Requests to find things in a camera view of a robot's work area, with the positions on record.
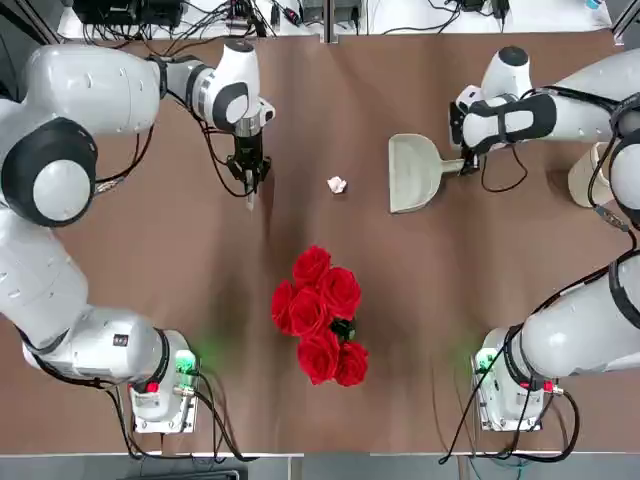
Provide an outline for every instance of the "metal pole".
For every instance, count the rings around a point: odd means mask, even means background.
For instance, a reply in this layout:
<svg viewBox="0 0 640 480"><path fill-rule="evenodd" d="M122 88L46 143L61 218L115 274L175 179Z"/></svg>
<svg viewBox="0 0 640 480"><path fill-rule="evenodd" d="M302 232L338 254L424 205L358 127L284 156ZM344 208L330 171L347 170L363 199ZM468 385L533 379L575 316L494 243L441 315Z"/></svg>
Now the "metal pole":
<svg viewBox="0 0 640 480"><path fill-rule="evenodd" d="M338 43L335 32L335 0L324 0L324 43Z"/></svg>
<svg viewBox="0 0 640 480"><path fill-rule="evenodd" d="M613 24L613 39L617 45L623 45L622 35L640 13L640 0L631 0Z"/></svg>

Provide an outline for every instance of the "beige cup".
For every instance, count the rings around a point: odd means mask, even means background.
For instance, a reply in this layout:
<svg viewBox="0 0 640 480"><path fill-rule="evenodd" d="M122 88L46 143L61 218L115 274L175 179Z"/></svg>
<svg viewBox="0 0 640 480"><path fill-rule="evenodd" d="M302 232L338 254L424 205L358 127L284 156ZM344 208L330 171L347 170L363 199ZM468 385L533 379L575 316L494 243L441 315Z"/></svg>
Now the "beige cup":
<svg viewBox="0 0 640 480"><path fill-rule="evenodd" d="M571 192L573 200L581 207L591 208L587 196L589 180L591 180L596 165L600 161L600 155L604 154L606 147L607 143L605 142L599 142L593 145L589 151L576 162L569 172L569 192ZM613 200L611 186L605 176L608 171L608 162L609 160L607 159L593 184L593 200L597 205L604 205Z"/></svg>

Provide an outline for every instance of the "black device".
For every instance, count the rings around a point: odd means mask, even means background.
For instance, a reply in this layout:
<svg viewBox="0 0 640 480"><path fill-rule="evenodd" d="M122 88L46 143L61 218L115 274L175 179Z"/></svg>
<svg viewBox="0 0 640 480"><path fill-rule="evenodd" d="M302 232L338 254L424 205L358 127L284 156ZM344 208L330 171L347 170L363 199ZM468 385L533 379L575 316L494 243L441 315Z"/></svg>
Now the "black device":
<svg viewBox="0 0 640 480"><path fill-rule="evenodd" d="M271 26L277 27L280 25L280 7L275 3L271 5Z"/></svg>
<svg viewBox="0 0 640 480"><path fill-rule="evenodd" d="M137 25L140 0L75 0L73 11L89 25Z"/></svg>
<svg viewBox="0 0 640 480"><path fill-rule="evenodd" d="M177 27L182 0L75 0L73 11L89 25L163 25Z"/></svg>
<svg viewBox="0 0 640 480"><path fill-rule="evenodd" d="M289 20L289 22L291 22L296 27L299 27L300 24L302 24L302 19L300 18L300 15L296 13L295 10L289 7L284 7L282 9L282 13L284 13L285 18Z"/></svg>
<svg viewBox="0 0 640 480"><path fill-rule="evenodd" d="M486 0L457 0L464 12L479 12Z"/></svg>
<svg viewBox="0 0 640 480"><path fill-rule="evenodd" d="M507 18L507 13L509 13L509 0L491 0L491 5L493 7L493 16L501 19L504 25L504 20Z"/></svg>
<svg viewBox="0 0 640 480"><path fill-rule="evenodd" d="M140 23L177 27L180 25L184 3L182 0L141 0Z"/></svg>

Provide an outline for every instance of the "metal bracket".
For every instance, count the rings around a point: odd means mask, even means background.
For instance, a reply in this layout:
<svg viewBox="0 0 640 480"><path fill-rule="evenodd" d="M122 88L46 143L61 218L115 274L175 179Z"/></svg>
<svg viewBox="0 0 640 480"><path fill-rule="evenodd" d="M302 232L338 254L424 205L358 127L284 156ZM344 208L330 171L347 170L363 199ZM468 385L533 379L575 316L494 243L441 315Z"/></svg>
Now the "metal bracket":
<svg viewBox="0 0 640 480"><path fill-rule="evenodd" d="M338 43L338 37L335 30L335 0L324 0L324 36L323 43Z"/></svg>

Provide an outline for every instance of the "crumpled paper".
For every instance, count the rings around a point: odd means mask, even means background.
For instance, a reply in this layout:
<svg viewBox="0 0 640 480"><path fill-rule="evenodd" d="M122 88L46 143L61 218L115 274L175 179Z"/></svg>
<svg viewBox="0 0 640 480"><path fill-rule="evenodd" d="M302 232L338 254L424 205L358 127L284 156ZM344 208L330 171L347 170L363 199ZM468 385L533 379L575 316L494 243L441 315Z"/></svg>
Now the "crumpled paper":
<svg viewBox="0 0 640 480"><path fill-rule="evenodd" d="M327 180L327 184L329 185L329 188L335 195L339 193L343 193L344 190L347 188L347 181L341 179L340 177L330 178L329 180Z"/></svg>

